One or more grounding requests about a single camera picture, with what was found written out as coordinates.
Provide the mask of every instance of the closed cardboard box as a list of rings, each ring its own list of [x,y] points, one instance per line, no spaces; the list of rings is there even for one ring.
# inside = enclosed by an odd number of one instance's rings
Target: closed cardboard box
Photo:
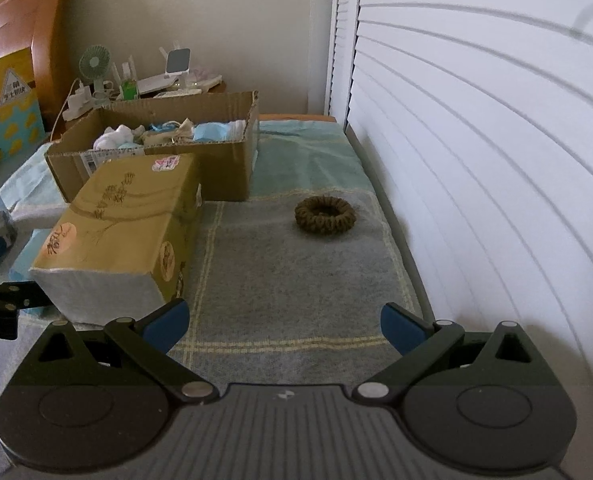
[[[245,120],[246,126],[243,139],[238,141],[92,150],[94,141],[107,126],[125,124],[135,129],[141,124],[147,127],[166,121],[182,123],[185,119],[195,124]],[[72,202],[104,158],[194,153],[200,164],[203,198],[236,202],[249,196],[258,138],[258,92],[138,99],[93,110],[68,129],[60,142],[50,146],[46,159],[65,201]]]
[[[35,86],[29,48],[0,59],[0,162],[46,138]]]
[[[183,292],[200,194],[194,155],[106,162],[52,230],[30,276],[73,322],[145,317]]]

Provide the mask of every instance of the blue cloth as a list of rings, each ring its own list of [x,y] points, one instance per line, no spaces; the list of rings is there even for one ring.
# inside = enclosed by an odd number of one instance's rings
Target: blue cloth
[[[17,256],[17,259],[10,267],[8,276],[11,281],[30,282],[32,280],[30,278],[29,272],[30,267],[32,266],[32,263],[34,263],[34,259],[38,255],[38,252],[41,250],[41,246],[46,241],[51,231],[51,229],[34,229],[32,237],[25,247],[23,247],[22,251],[19,253],[19,256]],[[47,307],[44,306],[27,308],[24,310],[24,312],[30,316],[40,316],[46,308]]]
[[[176,130],[179,127],[179,123],[174,121],[168,121],[163,124],[150,124],[150,129],[155,132],[170,132]]]
[[[372,190],[361,161],[337,123],[260,121],[252,197],[295,190]]]
[[[18,206],[65,205],[45,153],[51,143],[39,146],[14,174],[0,187],[0,195],[8,209]]]
[[[203,123],[194,126],[194,141],[209,142],[210,140],[227,140],[230,123]]]
[[[20,152],[12,156],[4,158],[0,161],[0,189],[6,181],[17,171],[25,162],[32,157],[37,150],[42,150],[42,153],[49,147],[49,144],[43,146],[24,146]]]
[[[127,148],[142,148],[143,146],[141,144],[137,144],[135,142],[125,142],[123,144],[121,144],[118,148],[119,150],[124,150]]]

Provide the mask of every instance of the yellow patterned box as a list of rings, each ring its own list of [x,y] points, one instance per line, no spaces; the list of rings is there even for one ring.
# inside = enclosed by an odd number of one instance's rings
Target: yellow patterned box
[[[0,161],[46,138],[29,48],[0,59]]]

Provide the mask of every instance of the open cardboard box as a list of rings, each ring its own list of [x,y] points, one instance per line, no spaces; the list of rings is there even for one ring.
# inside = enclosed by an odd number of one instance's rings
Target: open cardboard box
[[[134,150],[92,150],[94,141],[106,127],[125,124],[135,129],[152,123],[189,118],[195,124],[246,120],[242,140],[236,142],[197,142],[196,144],[163,144]],[[259,140],[259,94],[257,91],[237,94],[200,94],[138,99],[115,102],[108,108],[91,111],[87,117],[68,129],[60,142],[46,152],[48,166],[66,202],[76,197],[83,184],[100,164],[100,160],[131,155],[198,156],[202,194],[205,200],[246,200],[250,194],[250,176]]]

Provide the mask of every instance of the pink sticker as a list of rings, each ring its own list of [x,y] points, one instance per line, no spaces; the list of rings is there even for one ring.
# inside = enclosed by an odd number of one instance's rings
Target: pink sticker
[[[152,171],[171,171],[177,167],[179,160],[179,155],[172,155],[166,156],[165,158],[159,158],[158,160],[154,161],[154,164],[152,165]]]

